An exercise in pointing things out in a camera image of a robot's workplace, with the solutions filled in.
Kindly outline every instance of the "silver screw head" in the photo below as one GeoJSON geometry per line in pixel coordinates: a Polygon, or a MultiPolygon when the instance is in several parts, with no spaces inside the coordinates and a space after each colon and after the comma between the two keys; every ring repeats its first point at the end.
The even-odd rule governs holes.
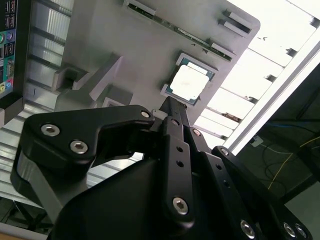
{"type": "Polygon", "coordinates": [[[201,136],[201,132],[200,132],[198,129],[193,129],[192,131],[193,131],[193,133],[194,133],[195,135],[197,135],[198,137],[201,136]]]}
{"type": "Polygon", "coordinates": [[[83,141],[74,140],[70,143],[70,149],[76,154],[85,154],[88,151],[88,145],[83,141]]]}
{"type": "Polygon", "coordinates": [[[290,227],[290,225],[286,222],[283,223],[284,230],[293,238],[296,237],[295,231],[290,227]]]}
{"type": "Polygon", "coordinates": [[[59,135],[60,129],[56,125],[45,124],[41,127],[41,132],[46,136],[55,137],[59,135]]]}
{"type": "Polygon", "coordinates": [[[177,120],[171,119],[171,122],[172,122],[174,125],[179,126],[179,122],[178,122],[177,120]]]}
{"type": "Polygon", "coordinates": [[[175,210],[181,214],[181,215],[186,215],[188,213],[188,205],[185,200],[183,200],[180,197],[175,197],[173,199],[173,206],[175,210]]]}
{"type": "Polygon", "coordinates": [[[224,148],[221,148],[221,152],[223,152],[223,154],[224,154],[224,155],[226,155],[226,156],[228,156],[228,155],[229,155],[228,151],[227,151],[227,150],[225,150],[224,148]]]}
{"type": "Polygon", "coordinates": [[[253,228],[245,220],[241,220],[240,227],[242,232],[249,238],[254,239],[256,234],[253,228]]]}
{"type": "Polygon", "coordinates": [[[145,118],[150,118],[150,114],[147,113],[146,111],[142,111],[141,115],[144,116],[145,118]]]}
{"type": "Polygon", "coordinates": [[[306,232],[302,229],[302,227],[299,224],[296,224],[295,228],[297,229],[298,233],[300,233],[305,239],[307,238],[306,232]]]}

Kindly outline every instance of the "usb port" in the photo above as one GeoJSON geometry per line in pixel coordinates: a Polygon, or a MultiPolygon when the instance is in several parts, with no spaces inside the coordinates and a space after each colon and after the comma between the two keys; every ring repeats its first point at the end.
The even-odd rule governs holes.
{"type": "Polygon", "coordinates": [[[10,16],[9,27],[11,29],[13,29],[15,27],[15,20],[16,20],[15,16],[10,16]]]}
{"type": "Polygon", "coordinates": [[[14,14],[16,12],[16,0],[10,1],[10,13],[14,14]]]}
{"type": "Polygon", "coordinates": [[[8,78],[12,78],[15,73],[15,63],[11,58],[8,59],[8,63],[6,64],[6,76],[8,78]]]}
{"type": "Polygon", "coordinates": [[[10,28],[9,22],[10,22],[10,17],[9,17],[9,16],[5,16],[5,19],[4,19],[4,27],[5,27],[6,29],[10,28]]]}
{"type": "Polygon", "coordinates": [[[5,45],[4,46],[4,56],[8,56],[9,55],[9,45],[5,45]]]}
{"type": "Polygon", "coordinates": [[[10,13],[10,1],[5,2],[5,13],[10,13]]]}
{"type": "Polygon", "coordinates": [[[15,51],[15,46],[13,43],[10,43],[9,49],[8,49],[8,55],[13,55],[15,51]]]}

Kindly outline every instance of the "screw hole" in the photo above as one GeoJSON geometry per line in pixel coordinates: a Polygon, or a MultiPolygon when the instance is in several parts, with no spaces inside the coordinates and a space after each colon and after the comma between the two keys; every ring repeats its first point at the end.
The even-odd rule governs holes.
{"type": "Polygon", "coordinates": [[[171,122],[172,122],[174,125],[176,125],[176,126],[179,126],[179,125],[180,125],[180,123],[179,123],[177,120],[175,120],[175,119],[171,119],[171,122]]]}
{"type": "Polygon", "coordinates": [[[229,184],[226,180],[223,181],[223,184],[224,184],[228,189],[230,188],[230,184],[229,184]]]}
{"type": "Polygon", "coordinates": [[[182,209],[184,209],[184,204],[182,203],[182,202],[180,202],[180,201],[178,201],[177,203],[176,203],[176,205],[178,206],[178,208],[180,208],[181,210],[182,209]]]}
{"type": "Polygon", "coordinates": [[[182,161],[176,161],[176,164],[180,167],[183,168],[185,165],[182,161]]]}
{"type": "Polygon", "coordinates": [[[79,149],[79,150],[84,149],[84,146],[83,146],[81,143],[76,143],[76,144],[74,145],[74,147],[75,147],[76,149],[79,149]]]}
{"type": "Polygon", "coordinates": [[[179,147],[179,146],[177,146],[176,149],[177,149],[180,153],[182,153],[182,152],[184,151],[184,150],[183,150],[181,147],[179,147]]]}
{"type": "Polygon", "coordinates": [[[53,134],[53,133],[56,132],[56,130],[55,130],[52,126],[47,126],[47,127],[45,128],[45,130],[46,130],[48,133],[51,133],[51,134],[53,134]]]}
{"type": "Polygon", "coordinates": [[[144,116],[145,118],[150,118],[150,114],[147,113],[146,111],[141,111],[141,115],[144,116]]]}

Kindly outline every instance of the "cable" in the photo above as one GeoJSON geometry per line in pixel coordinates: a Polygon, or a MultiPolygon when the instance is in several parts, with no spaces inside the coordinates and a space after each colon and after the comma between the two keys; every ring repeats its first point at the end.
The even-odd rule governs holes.
{"type": "Polygon", "coordinates": [[[294,127],[294,128],[298,128],[298,129],[303,129],[303,130],[306,130],[310,133],[313,133],[313,134],[316,134],[315,131],[312,131],[306,127],[303,127],[303,126],[299,126],[299,125],[293,125],[293,124],[274,124],[274,123],[267,123],[267,125],[269,126],[273,126],[273,127],[279,127],[279,128],[291,128],[291,127],[294,127]]]}
{"type": "Polygon", "coordinates": [[[274,152],[274,153],[277,153],[277,154],[291,154],[291,153],[292,153],[292,152],[276,151],[276,150],[274,150],[273,148],[269,147],[269,146],[271,146],[271,145],[273,145],[273,144],[269,144],[268,146],[263,145],[263,144],[260,144],[259,146],[265,147],[265,148],[269,149],[270,151],[272,151],[272,152],[274,152]]]}
{"type": "MultiPolygon", "coordinates": [[[[267,145],[267,146],[265,146],[265,148],[264,148],[263,151],[262,151],[262,161],[263,161],[263,163],[264,163],[265,166],[268,165],[268,164],[267,164],[267,161],[266,161],[266,159],[265,159],[265,153],[266,153],[266,150],[267,150],[267,149],[270,149],[269,146],[271,146],[271,145],[272,145],[272,143],[269,144],[269,145],[267,145]]],[[[272,174],[272,172],[270,171],[270,169],[267,168],[267,170],[269,170],[269,173],[271,174],[271,176],[272,176],[272,178],[273,178],[274,175],[272,174]]]]}
{"type": "MultiPolygon", "coordinates": [[[[307,144],[309,144],[309,143],[311,143],[311,142],[313,142],[313,141],[315,141],[315,140],[317,140],[317,139],[320,139],[320,136],[315,137],[315,138],[313,138],[313,139],[305,142],[305,143],[302,144],[299,148],[302,148],[302,147],[304,147],[305,145],[307,145],[307,144]]],[[[278,174],[281,172],[282,168],[283,168],[284,165],[288,162],[288,160],[291,158],[292,155],[293,155],[293,153],[291,153],[291,154],[288,156],[288,158],[282,163],[281,167],[279,168],[279,170],[278,170],[278,171],[276,172],[276,174],[274,175],[274,178],[272,179],[272,182],[270,183],[268,189],[271,188],[272,184],[274,183],[273,181],[277,178],[278,174]]]]}
{"type": "MultiPolygon", "coordinates": [[[[261,180],[261,181],[266,181],[266,182],[272,182],[272,180],[263,179],[263,178],[259,178],[259,180],[261,180]]],[[[282,182],[277,181],[277,180],[275,180],[275,181],[273,181],[273,182],[275,182],[275,183],[277,183],[277,184],[280,184],[280,185],[283,187],[283,190],[284,190],[283,196],[287,194],[288,190],[287,190],[286,185],[284,185],[282,182]]]]}
{"type": "MultiPolygon", "coordinates": [[[[292,159],[292,160],[288,161],[287,163],[292,163],[292,162],[294,162],[294,161],[297,160],[297,159],[298,159],[298,157],[296,157],[295,159],[292,159]]],[[[265,168],[264,168],[264,174],[265,174],[265,176],[266,176],[268,179],[270,179],[270,182],[272,182],[272,179],[273,179],[275,176],[273,175],[273,173],[271,173],[271,171],[270,171],[269,168],[270,168],[271,166],[273,166],[273,165],[278,165],[278,164],[282,164],[282,163],[283,163],[283,161],[279,161],[279,162],[270,163],[270,164],[268,164],[268,165],[265,166],[265,168]],[[271,173],[272,177],[269,177],[269,176],[268,176],[267,170],[271,173]]]]}

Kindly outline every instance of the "yellow cable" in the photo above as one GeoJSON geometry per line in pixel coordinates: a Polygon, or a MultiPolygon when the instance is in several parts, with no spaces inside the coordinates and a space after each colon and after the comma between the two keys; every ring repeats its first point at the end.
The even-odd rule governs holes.
{"type": "MultiPolygon", "coordinates": [[[[315,137],[315,138],[313,138],[313,139],[305,142],[304,144],[302,144],[302,145],[300,146],[300,148],[304,147],[305,145],[307,145],[307,144],[309,144],[309,143],[311,143],[311,142],[313,142],[313,141],[315,141],[315,140],[317,140],[317,139],[320,139],[320,136],[315,137]]],[[[271,188],[271,186],[272,186],[272,184],[274,183],[275,179],[277,178],[278,174],[280,173],[280,171],[282,170],[282,168],[284,167],[284,165],[288,162],[288,160],[292,157],[292,155],[293,155],[293,153],[291,153],[291,154],[289,155],[289,157],[282,163],[281,167],[279,168],[279,170],[278,170],[278,171],[276,172],[276,174],[274,175],[274,177],[273,177],[273,179],[272,179],[272,182],[271,182],[270,185],[268,186],[268,189],[271,188]]]]}

